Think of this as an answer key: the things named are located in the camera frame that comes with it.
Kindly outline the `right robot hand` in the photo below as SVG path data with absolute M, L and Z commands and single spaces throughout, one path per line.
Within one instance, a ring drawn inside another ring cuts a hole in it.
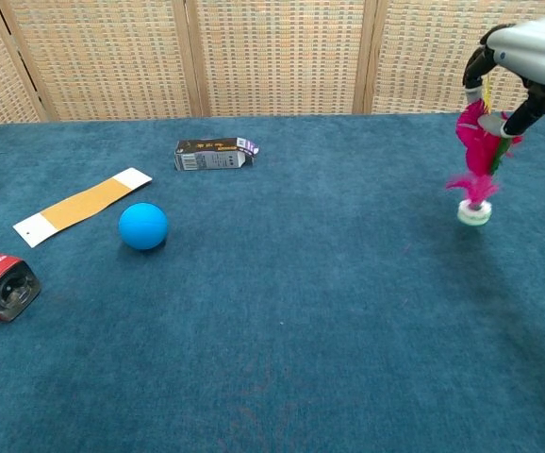
M 517 76 L 527 97 L 507 118 L 487 113 L 478 125 L 496 137 L 515 139 L 545 116 L 545 16 L 495 25 L 480 38 L 462 75 L 470 104 L 482 98 L 483 76 L 496 67 Z

